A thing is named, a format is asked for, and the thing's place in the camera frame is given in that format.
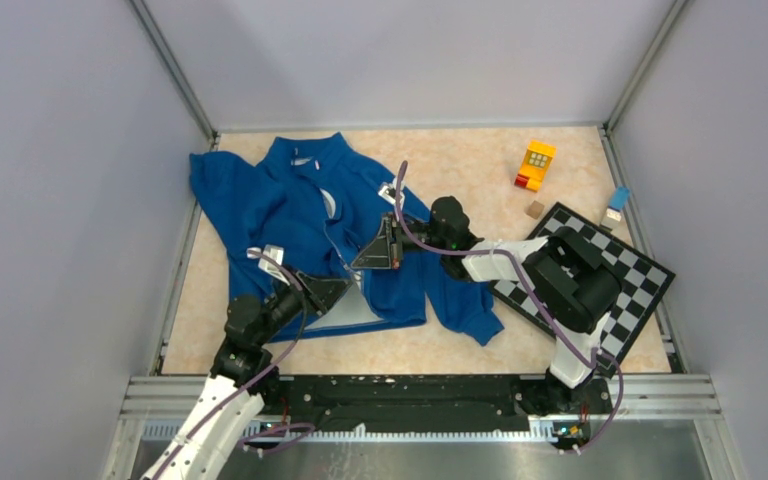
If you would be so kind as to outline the blue zip jacket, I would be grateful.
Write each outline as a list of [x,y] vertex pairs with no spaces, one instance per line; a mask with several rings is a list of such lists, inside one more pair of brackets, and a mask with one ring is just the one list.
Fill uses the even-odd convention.
[[190,157],[190,186],[222,241],[231,297],[264,298],[271,277],[247,254],[277,246],[284,261],[306,274],[349,278],[366,309],[335,319],[297,317],[278,339],[355,335],[423,325],[434,314],[448,330],[480,344],[503,325],[493,297],[477,283],[458,281],[439,255],[419,251],[396,270],[355,270],[351,264],[392,211],[380,193],[394,174],[353,150],[341,134],[321,139],[278,137],[256,164],[227,151]]

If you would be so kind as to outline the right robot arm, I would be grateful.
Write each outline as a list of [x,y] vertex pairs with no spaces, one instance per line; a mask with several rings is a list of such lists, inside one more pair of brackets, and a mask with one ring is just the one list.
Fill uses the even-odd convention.
[[572,412],[587,397],[604,325],[622,279],[601,253],[571,227],[531,240],[492,242],[474,235],[461,203],[435,200],[426,221],[386,213],[355,269],[397,269],[408,251],[440,255],[444,271],[465,282],[518,282],[556,336],[546,385],[549,404]]

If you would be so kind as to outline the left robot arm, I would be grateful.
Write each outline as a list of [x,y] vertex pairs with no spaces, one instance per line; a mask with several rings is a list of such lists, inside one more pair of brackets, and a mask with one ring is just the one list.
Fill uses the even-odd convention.
[[328,313],[353,284],[293,269],[284,278],[264,300],[243,294],[229,302],[225,336],[201,393],[144,479],[216,479],[254,417],[279,404],[281,388],[269,377],[289,352],[273,357],[264,345],[298,317],[302,333],[309,315]]

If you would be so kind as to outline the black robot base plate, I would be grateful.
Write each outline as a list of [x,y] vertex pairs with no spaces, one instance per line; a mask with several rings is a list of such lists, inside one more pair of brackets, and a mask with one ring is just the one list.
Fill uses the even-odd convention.
[[609,413],[602,378],[572,391],[542,375],[296,375],[256,386],[263,416],[320,432],[525,432],[539,418]]

